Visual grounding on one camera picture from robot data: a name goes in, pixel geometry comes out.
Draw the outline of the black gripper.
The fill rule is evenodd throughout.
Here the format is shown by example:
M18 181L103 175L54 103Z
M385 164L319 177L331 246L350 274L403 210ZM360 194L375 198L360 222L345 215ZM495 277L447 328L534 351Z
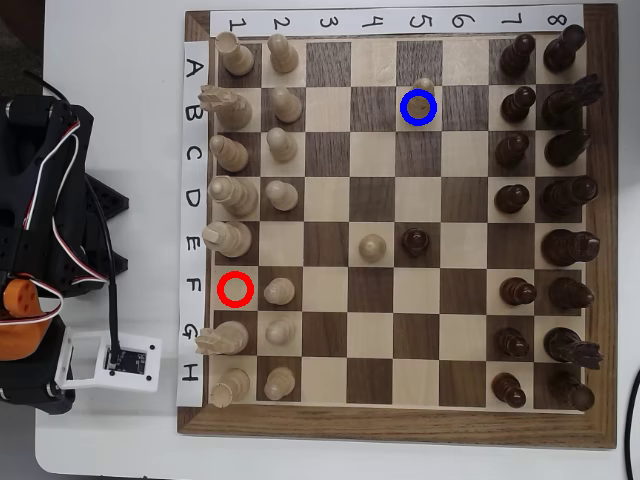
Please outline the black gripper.
M1 362L1 388L4 392L18 389L44 387L54 379L65 324L56 316L35 352L14 361ZM75 402L75 390L46 387L39 393L34 407L50 415L61 415L71 410Z

